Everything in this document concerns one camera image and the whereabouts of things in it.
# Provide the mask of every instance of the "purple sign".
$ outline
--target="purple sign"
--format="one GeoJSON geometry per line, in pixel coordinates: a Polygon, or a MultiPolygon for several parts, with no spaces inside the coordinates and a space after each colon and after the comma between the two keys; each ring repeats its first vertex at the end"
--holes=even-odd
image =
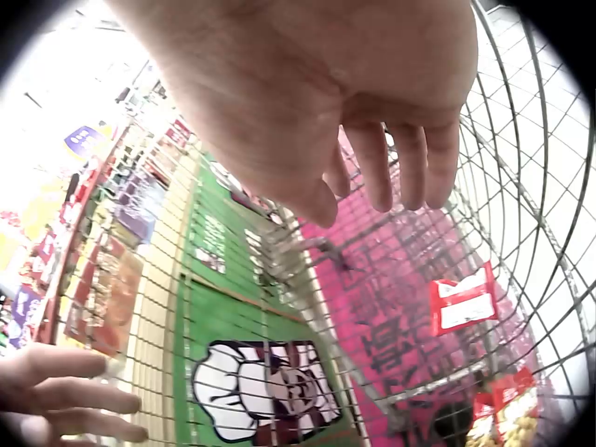
{"type": "Polygon", "coordinates": [[[135,172],[118,197],[116,219],[135,234],[141,243],[151,240],[157,213],[162,208],[166,190],[147,172],[135,172]]]}
{"type": "Polygon", "coordinates": [[[105,137],[98,131],[83,126],[67,136],[64,142],[72,152],[86,159],[91,155],[93,148],[102,140],[105,140],[105,137]]]}
{"type": "Polygon", "coordinates": [[[42,297],[26,285],[21,286],[13,300],[11,307],[13,320],[8,323],[8,342],[16,349],[25,347],[31,341],[31,328],[28,323],[35,315],[41,301],[42,297]]]}

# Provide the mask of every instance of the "skin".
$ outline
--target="skin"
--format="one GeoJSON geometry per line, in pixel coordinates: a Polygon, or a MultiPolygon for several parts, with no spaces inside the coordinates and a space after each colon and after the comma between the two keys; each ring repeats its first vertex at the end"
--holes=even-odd
{"type": "Polygon", "coordinates": [[[340,124],[371,204],[392,206],[386,123],[401,200],[442,206],[458,115],[477,63],[465,0],[108,0],[149,50],[194,132],[257,194],[321,226],[349,193],[340,124]]]}
{"type": "Polygon", "coordinates": [[[95,445],[61,439],[82,433],[145,441],[145,428],[100,412],[134,414],[141,409],[137,396],[87,380],[106,368],[99,354],[37,343],[0,358],[0,417],[33,447],[95,445]]]}

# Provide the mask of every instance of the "finger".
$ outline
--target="finger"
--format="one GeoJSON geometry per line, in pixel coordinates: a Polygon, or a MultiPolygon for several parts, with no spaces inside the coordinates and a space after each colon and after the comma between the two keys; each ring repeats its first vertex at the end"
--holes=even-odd
{"type": "Polygon", "coordinates": [[[428,150],[426,203],[441,208],[453,189],[460,151],[459,121],[437,128],[424,128],[428,150]]]}
{"type": "Polygon", "coordinates": [[[97,442],[81,441],[79,439],[60,439],[56,447],[97,447],[97,442]]]}
{"type": "Polygon", "coordinates": [[[128,442],[143,442],[148,438],[145,428],[94,409],[73,408],[50,411],[47,418],[60,436],[89,433],[111,436],[128,442]]]}
{"type": "Polygon", "coordinates": [[[364,176],[368,199],[377,211],[389,211],[393,197],[387,161],[387,142],[381,123],[344,125],[343,128],[364,176]]]}
{"type": "Polygon", "coordinates": [[[133,414],[141,409],[139,397],[84,378],[50,378],[37,385],[33,392],[39,406],[45,410],[85,407],[133,414]]]}
{"type": "Polygon", "coordinates": [[[347,197],[350,194],[350,176],[347,172],[346,163],[343,160],[342,149],[339,142],[332,151],[331,162],[323,174],[323,180],[333,193],[339,197],[347,197]]]}
{"type": "Polygon", "coordinates": [[[421,127],[388,126],[399,157],[399,183],[403,206],[417,210],[424,204],[426,140],[421,127]]]}
{"type": "Polygon", "coordinates": [[[329,186],[321,178],[301,186],[300,191],[281,201],[294,213],[323,228],[332,226],[337,215],[337,202],[329,186]]]}
{"type": "Polygon", "coordinates": [[[34,343],[2,359],[0,380],[30,387],[50,377],[96,377],[105,372],[105,358],[88,350],[34,343]]]}
{"type": "Polygon", "coordinates": [[[51,437],[51,427],[43,416],[15,412],[1,413],[3,422],[31,447],[45,447],[51,437]]]}

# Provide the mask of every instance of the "snack bag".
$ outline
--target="snack bag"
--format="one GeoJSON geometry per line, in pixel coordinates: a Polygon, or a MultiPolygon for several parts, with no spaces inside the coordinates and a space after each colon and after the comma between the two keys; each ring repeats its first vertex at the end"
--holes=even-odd
{"type": "Polygon", "coordinates": [[[495,407],[492,394],[478,393],[472,403],[472,428],[465,440],[465,447],[497,447],[499,437],[495,427],[495,407]]]}
{"type": "Polygon", "coordinates": [[[498,319],[495,277],[490,262],[460,283],[438,280],[430,283],[431,332],[434,336],[498,319]]]}
{"type": "Polygon", "coordinates": [[[526,447],[538,425],[538,391],[527,367],[492,383],[496,426],[504,447],[526,447]]]}

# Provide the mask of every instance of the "shopping basket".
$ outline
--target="shopping basket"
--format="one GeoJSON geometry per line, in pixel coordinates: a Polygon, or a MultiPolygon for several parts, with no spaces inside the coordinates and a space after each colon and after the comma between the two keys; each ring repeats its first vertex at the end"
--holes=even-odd
{"type": "Polygon", "coordinates": [[[340,131],[351,194],[321,230],[251,195],[182,118],[131,117],[113,153],[141,155],[104,163],[64,224],[34,336],[111,358],[150,445],[464,445],[474,394],[521,368],[536,442],[555,442],[594,389],[594,115],[531,25],[473,7],[445,208],[373,211],[340,131]],[[486,262],[498,320],[434,335],[429,283],[486,262]]]}

